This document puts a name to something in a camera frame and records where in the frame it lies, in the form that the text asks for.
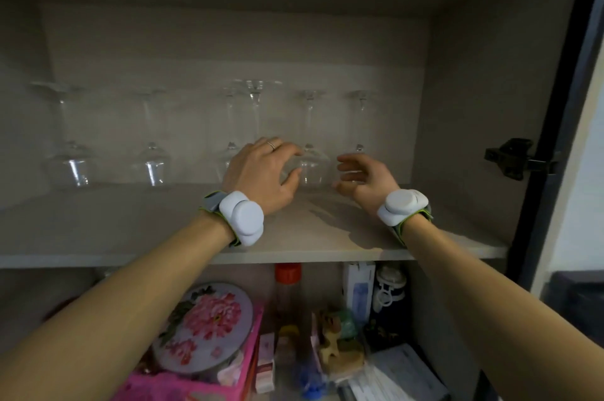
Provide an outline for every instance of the hand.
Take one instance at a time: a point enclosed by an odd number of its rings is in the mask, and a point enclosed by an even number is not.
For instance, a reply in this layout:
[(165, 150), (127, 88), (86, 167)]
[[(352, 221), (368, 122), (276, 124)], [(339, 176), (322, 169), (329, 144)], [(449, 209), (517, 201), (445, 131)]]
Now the hand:
[(363, 210), (375, 217), (386, 197), (400, 189), (385, 164), (366, 154), (343, 154), (338, 156), (340, 181), (333, 187), (341, 195), (350, 196)]
[(293, 156), (302, 155), (299, 146), (275, 137), (268, 140), (259, 138), (256, 143), (245, 145), (231, 159), (222, 182), (224, 192), (241, 191), (248, 199), (262, 207), (265, 215), (276, 212), (289, 204), (299, 184), (300, 168), (289, 173), (281, 183), (281, 170)]

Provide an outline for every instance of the pink box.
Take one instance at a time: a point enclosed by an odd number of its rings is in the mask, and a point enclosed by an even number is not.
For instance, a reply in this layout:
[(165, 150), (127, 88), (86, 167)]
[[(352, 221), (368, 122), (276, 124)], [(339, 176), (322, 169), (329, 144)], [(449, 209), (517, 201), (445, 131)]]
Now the pink box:
[(202, 399), (198, 395), (210, 393), (221, 395), (225, 401), (243, 401), (246, 380), (254, 376), (249, 374), (249, 369), (258, 340), (263, 313), (263, 306), (254, 306), (254, 323), (243, 345), (241, 377), (239, 377), (235, 387), (222, 387), (212, 383), (191, 381), (182, 379), (172, 373), (161, 373), (155, 376), (132, 373), (117, 391), (112, 401), (198, 401)]

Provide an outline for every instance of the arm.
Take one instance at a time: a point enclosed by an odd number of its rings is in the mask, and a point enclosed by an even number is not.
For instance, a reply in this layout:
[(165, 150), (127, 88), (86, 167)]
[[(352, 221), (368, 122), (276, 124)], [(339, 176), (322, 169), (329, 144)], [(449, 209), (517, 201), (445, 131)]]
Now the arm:
[[(255, 200), (265, 214), (287, 205), (299, 170), (279, 182), (299, 148), (275, 152), (261, 138), (233, 158), (223, 189)], [(125, 380), (184, 292), (211, 258), (234, 239), (217, 215), (200, 213), (147, 255), (120, 269), (67, 306), (4, 355), (0, 390), (6, 399), (107, 400)]]
[[(338, 159), (338, 169), (361, 172), (344, 174), (336, 189), (372, 215), (399, 188), (388, 169), (366, 155)], [(402, 238), (504, 400), (604, 399), (603, 349), (423, 216), (404, 222)]]

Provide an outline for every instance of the red bottle cap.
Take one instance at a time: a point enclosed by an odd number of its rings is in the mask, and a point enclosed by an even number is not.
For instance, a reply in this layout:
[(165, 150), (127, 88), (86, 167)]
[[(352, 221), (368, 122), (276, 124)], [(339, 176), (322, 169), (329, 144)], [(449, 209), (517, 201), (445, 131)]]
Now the red bottle cap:
[(302, 278), (302, 264), (281, 263), (275, 264), (275, 280), (283, 285), (293, 285)]

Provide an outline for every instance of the cabinet door frame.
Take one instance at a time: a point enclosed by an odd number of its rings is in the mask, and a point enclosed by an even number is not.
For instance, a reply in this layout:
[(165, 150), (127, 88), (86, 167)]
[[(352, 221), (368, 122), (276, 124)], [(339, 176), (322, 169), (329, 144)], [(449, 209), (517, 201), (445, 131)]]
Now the cabinet door frame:
[[(604, 0), (574, 0), (534, 155), (537, 160), (555, 160), (558, 164), (554, 175), (531, 174), (507, 258), (506, 276), (526, 290), (531, 289), (541, 258), (603, 36)], [(474, 401), (497, 399), (481, 371)]]

